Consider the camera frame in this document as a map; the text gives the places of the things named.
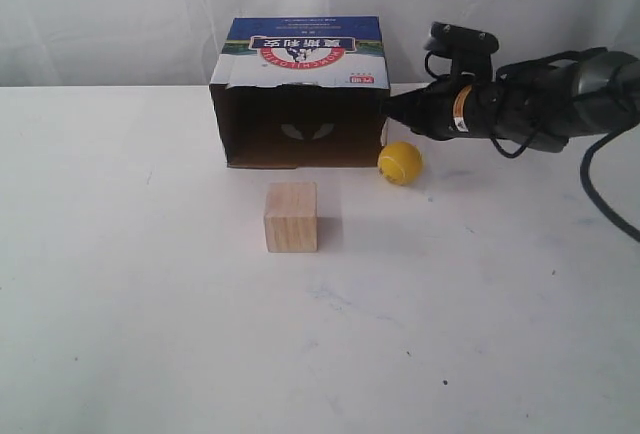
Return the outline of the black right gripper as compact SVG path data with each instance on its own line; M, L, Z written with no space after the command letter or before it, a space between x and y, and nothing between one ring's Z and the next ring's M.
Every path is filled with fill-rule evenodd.
M497 151L510 141L519 152L560 152L569 138L550 131L554 107L544 107L542 92L504 83L470 84L433 94L427 88L389 97L382 114L413 133L438 141L485 139Z

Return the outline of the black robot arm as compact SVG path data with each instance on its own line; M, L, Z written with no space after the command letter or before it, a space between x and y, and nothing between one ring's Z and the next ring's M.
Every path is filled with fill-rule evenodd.
M447 74L381 105L382 114L436 141L486 139L559 153L569 140L639 121L639 60L604 47L565 51L493 71L487 56L459 55Z

